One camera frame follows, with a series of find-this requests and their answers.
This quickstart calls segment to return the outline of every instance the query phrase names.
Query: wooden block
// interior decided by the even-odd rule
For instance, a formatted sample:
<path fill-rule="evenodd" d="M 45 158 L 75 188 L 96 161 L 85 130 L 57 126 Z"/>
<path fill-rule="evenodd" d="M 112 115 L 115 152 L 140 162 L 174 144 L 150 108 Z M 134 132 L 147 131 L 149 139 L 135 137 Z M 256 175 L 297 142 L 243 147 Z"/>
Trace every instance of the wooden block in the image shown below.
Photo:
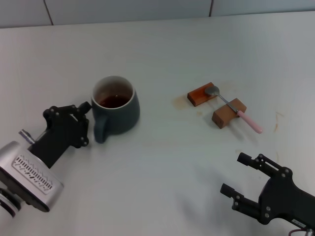
<path fill-rule="evenodd" d="M 213 86 L 213 84 L 210 82 L 200 88 L 195 89 L 194 91 L 191 91 L 187 94 L 188 100 L 196 107 L 200 105 L 201 103 L 204 103 L 206 101 L 209 101 L 212 98 L 215 98 L 216 95 L 207 95 L 205 93 L 206 87 Z"/>
<path fill-rule="evenodd" d="M 230 102 L 237 110 L 240 110 L 242 112 L 246 111 L 246 106 L 237 98 L 232 100 Z M 220 128 L 222 129 L 226 125 L 229 124 L 229 122 L 235 118 L 239 117 L 228 105 L 224 105 L 220 107 L 219 109 L 215 110 L 212 115 L 212 121 Z"/>

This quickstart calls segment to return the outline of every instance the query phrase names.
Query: metal spoon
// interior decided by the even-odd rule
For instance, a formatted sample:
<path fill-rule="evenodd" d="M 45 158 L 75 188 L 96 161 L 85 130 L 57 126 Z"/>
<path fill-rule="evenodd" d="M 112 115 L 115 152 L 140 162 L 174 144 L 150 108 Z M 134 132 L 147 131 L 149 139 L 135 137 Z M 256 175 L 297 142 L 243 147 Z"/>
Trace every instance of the metal spoon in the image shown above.
<path fill-rule="evenodd" d="M 226 101 L 221 95 L 220 90 L 217 86 L 207 87 L 205 93 L 208 95 L 219 96 L 239 117 L 241 117 L 256 133 L 261 134 L 262 128 L 256 124 L 249 116 L 245 115 L 244 112 L 237 110 L 231 103 Z"/>

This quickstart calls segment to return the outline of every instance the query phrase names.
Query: vent grille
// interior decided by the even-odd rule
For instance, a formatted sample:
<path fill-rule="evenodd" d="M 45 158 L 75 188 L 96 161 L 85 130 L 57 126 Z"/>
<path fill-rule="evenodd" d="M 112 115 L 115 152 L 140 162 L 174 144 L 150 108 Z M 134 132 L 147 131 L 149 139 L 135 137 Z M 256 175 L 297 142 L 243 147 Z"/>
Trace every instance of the vent grille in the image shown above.
<path fill-rule="evenodd" d="M 53 188 L 53 182 L 44 174 L 41 166 L 34 163 L 33 160 L 30 161 L 24 155 L 18 155 L 12 166 L 44 194 Z"/>

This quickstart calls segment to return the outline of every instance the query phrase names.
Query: mug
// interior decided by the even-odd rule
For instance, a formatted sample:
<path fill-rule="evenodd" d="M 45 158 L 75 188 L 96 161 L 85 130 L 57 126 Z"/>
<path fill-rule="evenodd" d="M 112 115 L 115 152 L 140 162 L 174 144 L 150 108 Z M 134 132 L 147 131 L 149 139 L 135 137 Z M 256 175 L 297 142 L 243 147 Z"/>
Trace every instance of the mug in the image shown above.
<path fill-rule="evenodd" d="M 98 81 L 92 93 L 95 119 L 95 140 L 102 144 L 108 135 L 122 134 L 139 120 L 140 106 L 132 84 L 120 76 L 108 76 Z"/>

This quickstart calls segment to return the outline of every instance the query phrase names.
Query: white table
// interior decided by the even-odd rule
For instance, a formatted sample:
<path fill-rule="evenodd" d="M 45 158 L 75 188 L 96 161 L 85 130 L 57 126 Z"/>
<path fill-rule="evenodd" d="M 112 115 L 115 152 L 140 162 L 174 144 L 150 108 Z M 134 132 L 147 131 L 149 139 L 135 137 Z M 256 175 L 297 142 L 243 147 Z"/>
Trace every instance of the white table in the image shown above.
<path fill-rule="evenodd" d="M 236 161 L 243 151 L 290 167 L 315 195 L 314 22 L 305 12 L 1 29 L 0 146 L 26 146 L 21 128 L 36 138 L 45 109 L 89 101 L 108 75 L 128 78 L 141 106 L 137 126 L 103 145 L 89 113 L 89 147 L 52 168 L 65 184 L 52 211 L 25 206 L 1 235 L 286 235 L 293 225 L 233 211 L 220 187 L 258 200 L 268 177 Z M 221 100 L 183 99 L 208 82 L 238 97 L 264 133 L 240 119 L 220 130 L 211 116 Z"/>

